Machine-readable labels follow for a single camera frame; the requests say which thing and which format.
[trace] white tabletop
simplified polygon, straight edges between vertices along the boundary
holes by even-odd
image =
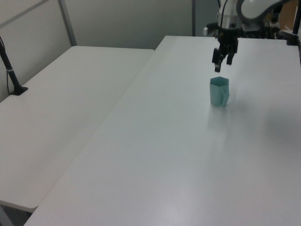
[[[44,199],[153,50],[73,47],[0,104],[0,204]]]
[[[165,37],[26,226],[301,225],[298,48],[241,39],[218,74],[216,46]]]

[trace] metal frame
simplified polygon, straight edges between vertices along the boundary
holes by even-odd
[[[4,26],[8,25],[9,23],[13,22],[14,20],[17,20],[18,18],[20,18],[20,17],[23,16],[24,14],[28,13],[29,11],[32,11],[32,10],[35,9],[36,7],[38,7],[38,6],[42,5],[42,4],[44,4],[46,1],[48,1],[48,0],[41,0],[39,3],[37,3],[37,4],[35,4],[35,5],[31,6],[31,7],[29,7],[28,9],[26,9],[26,10],[23,11],[22,13],[19,13],[19,14],[13,16],[12,18],[8,19],[7,21],[1,23],[1,24],[0,24],[0,28],[2,28],[2,27],[4,27]]]
[[[75,35],[74,35],[72,24],[71,24],[71,20],[70,20],[69,13],[67,10],[66,2],[64,0],[57,0],[57,1],[58,1],[58,5],[60,7],[61,13],[62,13],[63,21],[64,21],[65,28],[66,28],[68,38],[69,38],[69,42],[70,42],[71,46],[77,46]]]

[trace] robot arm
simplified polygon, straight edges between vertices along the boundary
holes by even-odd
[[[218,41],[220,47],[214,49],[212,62],[215,71],[221,71],[223,60],[232,64],[232,59],[238,50],[238,34],[242,21],[256,23],[262,20],[272,9],[289,0],[221,0],[218,14]]]

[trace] gray partition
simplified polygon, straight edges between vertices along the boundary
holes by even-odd
[[[191,0],[61,0],[80,46],[155,49],[192,35]]]
[[[43,1],[6,24],[0,36],[21,85],[71,46],[57,0]],[[7,96],[6,69],[0,61],[0,102]]]

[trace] teal paper cup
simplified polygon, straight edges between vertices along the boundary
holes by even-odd
[[[229,79],[216,77],[210,80],[210,102],[213,106],[225,107],[229,96]]]

